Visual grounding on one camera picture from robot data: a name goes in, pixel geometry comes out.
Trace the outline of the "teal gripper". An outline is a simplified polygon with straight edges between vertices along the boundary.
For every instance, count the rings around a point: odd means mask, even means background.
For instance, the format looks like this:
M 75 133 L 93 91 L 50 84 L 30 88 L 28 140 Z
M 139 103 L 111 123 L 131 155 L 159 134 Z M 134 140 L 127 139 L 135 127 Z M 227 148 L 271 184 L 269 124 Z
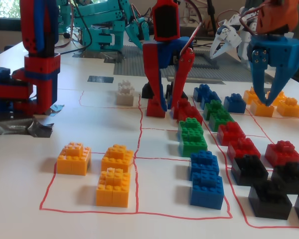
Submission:
M 129 25 L 125 27 L 129 39 L 139 48 L 142 49 L 142 43 L 140 40 L 149 40 L 150 31 L 149 25 L 144 17 L 133 20 Z

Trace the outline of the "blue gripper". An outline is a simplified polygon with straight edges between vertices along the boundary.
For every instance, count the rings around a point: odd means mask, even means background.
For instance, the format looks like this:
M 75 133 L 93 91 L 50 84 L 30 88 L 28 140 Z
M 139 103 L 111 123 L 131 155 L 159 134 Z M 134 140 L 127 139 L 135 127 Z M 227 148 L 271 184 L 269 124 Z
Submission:
M 174 56 L 179 58 L 170 102 L 174 118 L 178 114 L 178 101 L 181 99 L 187 75 L 195 58 L 193 50 L 189 47 L 180 56 L 180 52 L 188 40 L 189 37 L 183 36 L 171 41 L 146 41 L 143 44 L 145 75 L 163 111 L 167 111 L 167 106 L 163 96 L 160 70 L 167 68 L 169 65 L 174 65 Z
M 254 35 L 247 47 L 254 92 L 270 106 L 299 67 L 299 40 L 285 36 Z M 269 96 L 264 91 L 265 70 L 276 67 Z

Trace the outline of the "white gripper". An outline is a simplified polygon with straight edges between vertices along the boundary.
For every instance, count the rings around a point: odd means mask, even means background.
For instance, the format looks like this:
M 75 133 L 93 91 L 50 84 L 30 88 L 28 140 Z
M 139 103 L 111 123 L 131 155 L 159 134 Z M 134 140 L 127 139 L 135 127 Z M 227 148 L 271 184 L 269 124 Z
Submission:
M 216 36 L 210 48 L 210 58 L 214 59 L 222 55 L 223 53 L 231 50 L 231 47 L 236 48 L 241 42 L 241 37 L 238 31 L 242 29 L 242 25 L 239 23 L 240 15 L 233 15 L 228 21 L 224 21 L 222 25 L 217 29 Z

